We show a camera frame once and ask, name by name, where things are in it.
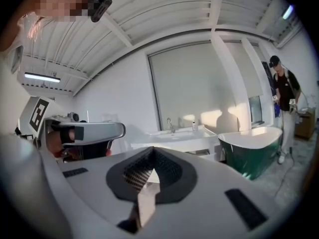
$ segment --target black rubber pad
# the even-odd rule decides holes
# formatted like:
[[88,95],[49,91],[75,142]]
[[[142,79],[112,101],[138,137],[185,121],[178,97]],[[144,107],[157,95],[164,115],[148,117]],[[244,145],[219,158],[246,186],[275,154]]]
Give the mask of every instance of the black rubber pad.
[[82,126],[74,127],[74,139],[83,141],[83,139],[84,139],[84,127],[82,127]]
[[239,189],[228,190],[225,194],[250,230],[253,230],[267,220]]
[[81,167],[81,168],[77,168],[74,170],[65,171],[65,172],[63,172],[63,175],[65,178],[68,178],[68,177],[75,176],[75,175],[85,173],[85,172],[88,172],[88,170],[84,167]]

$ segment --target faucet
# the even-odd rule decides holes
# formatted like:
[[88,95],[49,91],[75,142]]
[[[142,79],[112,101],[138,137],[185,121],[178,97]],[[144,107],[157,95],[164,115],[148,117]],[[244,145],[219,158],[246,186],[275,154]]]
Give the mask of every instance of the faucet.
[[170,118],[167,118],[167,124],[169,124],[170,133],[175,133],[175,129],[173,128],[173,125],[171,124]]

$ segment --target bottle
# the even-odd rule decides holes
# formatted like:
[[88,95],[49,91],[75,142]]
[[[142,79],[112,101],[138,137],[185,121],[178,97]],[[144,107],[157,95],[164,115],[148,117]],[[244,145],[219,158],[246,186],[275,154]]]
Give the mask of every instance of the bottle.
[[193,131],[197,131],[197,130],[198,130],[198,126],[197,126],[197,124],[195,123],[195,121],[193,121],[192,127],[193,127]]

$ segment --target green bathtub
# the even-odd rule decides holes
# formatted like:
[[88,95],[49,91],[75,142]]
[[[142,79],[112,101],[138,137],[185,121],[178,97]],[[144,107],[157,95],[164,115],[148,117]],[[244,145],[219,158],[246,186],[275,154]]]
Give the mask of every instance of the green bathtub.
[[258,127],[249,131],[218,135],[225,150],[226,163],[245,178],[254,180],[274,161],[282,131],[276,127]]

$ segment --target black t-shirt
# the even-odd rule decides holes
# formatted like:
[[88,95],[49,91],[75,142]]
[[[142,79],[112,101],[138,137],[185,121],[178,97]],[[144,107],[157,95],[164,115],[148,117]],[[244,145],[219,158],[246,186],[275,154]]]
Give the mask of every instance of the black t-shirt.
[[288,80],[285,75],[279,76],[278,81],[276,81],[276,74],[274,75],[274,87],[275,89],[279,89],[280,94],[280,109],[283,111],[289,111],[289,101],[290,99],[295,99],[295,95],[291,88],[295,90],[300,89],[300,85],[295,78],[295,75],[288,70],[289,81],[291,83],[291,87],[289,86]]

